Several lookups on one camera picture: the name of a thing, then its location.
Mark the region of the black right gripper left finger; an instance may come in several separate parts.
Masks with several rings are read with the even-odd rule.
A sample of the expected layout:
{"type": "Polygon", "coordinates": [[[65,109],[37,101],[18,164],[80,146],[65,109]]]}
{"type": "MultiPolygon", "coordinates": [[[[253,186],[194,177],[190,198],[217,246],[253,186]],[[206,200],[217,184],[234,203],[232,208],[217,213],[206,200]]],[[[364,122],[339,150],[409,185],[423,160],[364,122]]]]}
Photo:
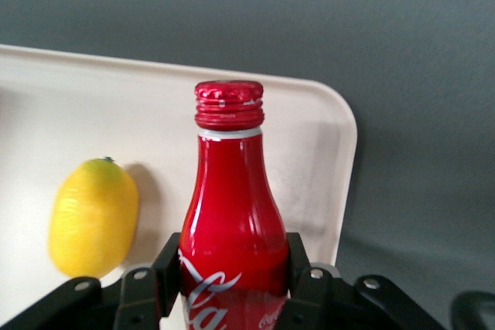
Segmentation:
{"type": "Polygon", "coordinates": [[[94,277],[66,281],[1,326],[2,329],[159,329],[179,293],[180,234],[152,264],[128,270],[103,287],[94,277]]]}

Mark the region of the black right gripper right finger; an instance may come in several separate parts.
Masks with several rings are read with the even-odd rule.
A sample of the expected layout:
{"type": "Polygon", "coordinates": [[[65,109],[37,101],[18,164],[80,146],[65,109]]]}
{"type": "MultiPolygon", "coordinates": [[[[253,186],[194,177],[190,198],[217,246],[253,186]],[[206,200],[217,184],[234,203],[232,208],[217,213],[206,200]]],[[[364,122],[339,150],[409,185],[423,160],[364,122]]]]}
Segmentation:
{"type": "Polygon", "coordinates": [[[348,284],[336,267],[312,264],[299,233],[288,233],[289,299],[277,329],[442,329],[386,277],[368,274],[348,284]]]}

